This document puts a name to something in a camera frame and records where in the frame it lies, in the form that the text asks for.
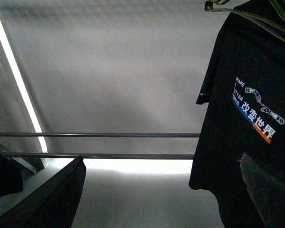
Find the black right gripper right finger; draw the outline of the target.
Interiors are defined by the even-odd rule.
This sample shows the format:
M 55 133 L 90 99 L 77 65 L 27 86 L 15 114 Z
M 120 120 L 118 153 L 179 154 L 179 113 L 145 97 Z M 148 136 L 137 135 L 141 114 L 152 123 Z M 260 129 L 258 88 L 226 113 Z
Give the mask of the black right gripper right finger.
M 285 174 L 270 165 L 243 154 L 242 178 L 264 225 L 285 228 Z

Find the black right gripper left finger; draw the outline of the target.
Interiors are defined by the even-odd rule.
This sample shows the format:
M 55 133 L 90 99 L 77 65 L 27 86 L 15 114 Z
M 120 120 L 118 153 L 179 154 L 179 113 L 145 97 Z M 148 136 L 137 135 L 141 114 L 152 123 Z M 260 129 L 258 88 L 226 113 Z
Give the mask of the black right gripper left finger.
M 0 228 L 70 228 L 86 177 L 82 156 L 0 216 Z

